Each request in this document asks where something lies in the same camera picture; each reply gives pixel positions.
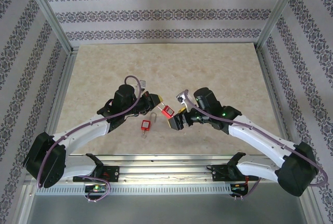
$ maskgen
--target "beige tabletop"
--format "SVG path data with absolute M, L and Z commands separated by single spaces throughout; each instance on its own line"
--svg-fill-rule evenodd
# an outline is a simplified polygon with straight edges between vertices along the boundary
M 127 75 L 147 82 L 150 93 L 162 96 L 174 111 L 175 96 L 209 87 L 221 105 L 230 105 L 279 135 L 253 44 L 130 44 L 82 45 L 79 49 L 57 132 L 96 114 Z M 169 128 L 155 108 L 157 121 L 147 138 L 140 129 L 147 116 L 130 117 L 113 132 L 96 138 L 76 153 L 94 154 L 260 154 L 245 142 L 196 124 L 181 131 Z

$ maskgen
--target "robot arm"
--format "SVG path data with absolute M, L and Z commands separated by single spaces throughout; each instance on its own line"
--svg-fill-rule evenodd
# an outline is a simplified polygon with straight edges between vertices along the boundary
M 244 176 L 266 178 L 279 183 L 290 194 L 300 196 L 317 175 L 316 167 L 291 152 L 294 150 L 315 163 L 312 148 L 308 144 L 301 142 L 296 145 L 274 136 L 254 124 L 235 108 L 221 106 L 214 93 L 206 87 L 197 90 L 194 97 L 198 108 L 191 106 L 185 97 L 185 92 L 177 96 L 178 101 L 185 107 L 169 119 L 172 129 L 180 130 L 184 128 L 184 125 L 191 126 L 194 123 L 209 123 L 214 129 L 247 142 L 269 158 L 254 160 L 245 153 L 237 153 L 228 163 L 226 176 L 230 178 Z M 203 114 L 202 111 L 211 116 L 221 117 L 225 121 L 213 119 Z M 282 146 L 273 142 L 272 139 L 278 140 Z
M 103 179 L 102 174 L 105 166 L 94 155 L 87 154 L 80 158 L 75 157 L 75 159 L 68 156 L 91 140 L 119 127 L 126 121 L 125 116 L 146 115 L 162 102 L 162 98 L 159 95 L 150 94 L 146 91 L 132 110 L 125 114 L 108 118 L 129 109 L 137 100 L 134 92 L 135 89 L 131 85 L 121 85 L 115 92 L 114 98 L 107 101 L 104 107 L 97 111 L 96 115 L 84 123 L 53 136 L 45 132 L 39 134 L 24 159 L 23 166 L 34 178 L 37 178 L 42 161 L 47 152 L 50 152 L 40 178 L 40 184 L 44 188 L 53 186 L 64 177 L 90 175 Z M 63 137 L 64 140 L 49 151 L 56 140 Z

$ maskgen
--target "patterned wallpaper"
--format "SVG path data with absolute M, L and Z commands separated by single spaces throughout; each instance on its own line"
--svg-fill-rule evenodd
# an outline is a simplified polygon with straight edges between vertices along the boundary
M 0 0 L 0 223 L 11 223 L 22 162 L 46 128 L 66 53 L 35 0 Z
M 332 1 L 289 0 L 262 50 L 287 135 L 310 144 L 328 173 L 313 188 L 325 223 L 333 223 Z
M 48 0 L 73 46 L 254 42 L 277 0 Z

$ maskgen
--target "gray floor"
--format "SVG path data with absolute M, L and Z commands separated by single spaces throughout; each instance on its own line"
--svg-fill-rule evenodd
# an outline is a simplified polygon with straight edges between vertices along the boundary
M 35 196 L 28 223 L 306 223 L 299 198 L 279 185 L 261 183 L 253 195 L 109 196 L 89 203 L 83 196 Z

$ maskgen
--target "cable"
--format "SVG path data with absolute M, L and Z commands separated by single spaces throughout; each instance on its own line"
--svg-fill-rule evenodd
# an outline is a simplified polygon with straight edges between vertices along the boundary
M 202 114 L 204 114 L 204 115 L 206 115 L 206 116 L 208 116 L 208 117 L 210 117 L 212 119 L 215 119 L 215 120 L 219 120 L 219 121 L 226 122 L 226 123 L 238 124 L 238 125 L 244 126 L 245 128 L 253 129 L 254 131 L 256 131 L 260 135 L 264 136 L 265 138 L 269 139 L 273 143 L 279 145 L 280 147 L 282 147 L 283 149 L 288 150 L 291 153 L 294 153 L 295 155 L 299 156 L 300 158 L 302 158 L 305 161 L 307 161 L 308 163 L 310 163 L 312 166 L 316 167 L 320 171 L 320 173 L 322 173 L 322 175 L 324 176 L 324 180 L 322 182 L 319 182 L 319 183 L 316 183 L 316 184 L 310 184 L 309 185 L 310 187 L 322 187 L 323 185 L 325 185 L 327 183 L 327 181 L 328 181 L 327 173 L 319 165 L 317 165 L 315 162 L 311 161 L 309 158 L 305 157 L 301 153 L 299 153 L 299 152 L 297 152 L 297 151 L 289 148 L 288 146 L 285 146 L 283 143 L 279 142 L 278 140 L 274 139 L 270 135 L 266 134 L 262 130 L 260 130 L 260 129 L 252 126 L 252 125 L 249 125 L 249 124 L 246 124 L 246 123 L 242 123 L 242 122 L 239 122 L 239 121 L 234 121 L 234 120 L 229 120 L 229 119 L 217 117 L 217 116 L 214 116 L 214 115 L 211 115 L 211 114 L 207 113 L 206 111 L 204 111 L 204 110 L 200 109 L 199 107 L 197 107 L 194 103 L 192 103 L 192 101 L 190 101 L 190 99 L 188 98 L 188 90 L 187 89 L 184 91 L 184 96 L 187 99 L 188 103 L 194 109 L 196 109 L 198 112 L 200 112 L 200 113 L 202 113 Z
M 92 201 L 92 202 L 98 202 L 98 201 L 102 200 L 103 198 L 105 198 L 110 193 L 110 191 L 111 191 L 111 184 L 107 180 L 104 180 L 104 179 L 101 179 L 101 178 L 92 177 L 92 176 L 79 176 L 79 177 L 90 179 L 90 180 L 102 181 L 106 185 L 107 190 L 106 190 L 105 194 L 103 194 L 103 195 L 100 196 L 100 198 L 97 198 L 95 200 L 90 199 L 89 198 L 90 192 L 89 192 L 88 195 L 87 195 L 87 197 L 86 197 L 89 202 L 90 201 Z
M 132 109 L 137 105 L 137 103 L 139 102 L 140 97 L 141 97 L 141 84 L 140 84 L 140 81 L 137 79 L 137 77 L 135 77 L 135 76 L 133 76 L 133 75 L 129 75 L 129 76 L 127 76 L 127 77 L 125 78 L 125 81 L 124 81 L 125 84 L 127 84 L 126 81 L 127 81 L 127 79 L 130 78 L 130 77 L 132 77 L 132 78 L 134 78 L 134 79 L 136 80 L 136 82 L 137 82 L 137 86 L 139 87 L 139 94 L 138 94 L 138 97 L 137 97 L 136 101 L 134 102 L 134 104 L 133 104 L 131 107 L 129 107 L 127 110 L 123 111 L 123 112 L 117 113 L 117 114 L 112 115 L 112 116 L 103 117 L 103 118 L 100 118 L 100 119 L 94 120 L 94 121 L 92 121 L 91 123 L 85 123 L 85 124 L 82 124 L 82 125 L 78 126 L 77 128 L 71 130 L 70 132 L 66 133 L 65 136 L 60 137 L 60 138 L 59 138 L 59 139 L 58 139 L 58 140 L 57 140 L 57 141 L 56 141 L 56 142 L 55 142 L 55 143 L 54 143 L 54 144 L 48 149 L 48 151 L 46 152 L 46 155 L 44 156 L 44 159 L 43 159 L 43 161 L 42 161 L 42 163 L 41 163 L 40 170 L 38 171 L 38 175 L 37 175 L 37 188 L 38 188 L 38 189 L 40 189 L 40 188 L 42 187 L 42 185 L 41 185 L 40 182 L 41 182 L 42 172 L 43 172 L 43 170 L 44 170 L 44 167 L 45 167 L 46 161 L 47 161 L 48 157 L 50 156 L 51 151 L 54 149 L 54 147 L 55 147 L 57 144 L 59 144 L 61 141 L 65 140 L 65 139 L 68 138 L 70 135 L 72 135 L 73 133 L 77 132 L 78 130 L 80 130 L 80 129 L 86 127 L 86 126 L 90 126 L 90 125 L 93 125 L 93 124 L 96 124 L 96 123 L 102 122 L 102 121 L 104 121 L 104 120 L 108 120 L 108 119 L 111 119 L 111 118 L 114 118 L 114 117 L 117 117 L 117 116 L 121 116 L 121 115 L 127 113 L 128 111 L 132 110 Z

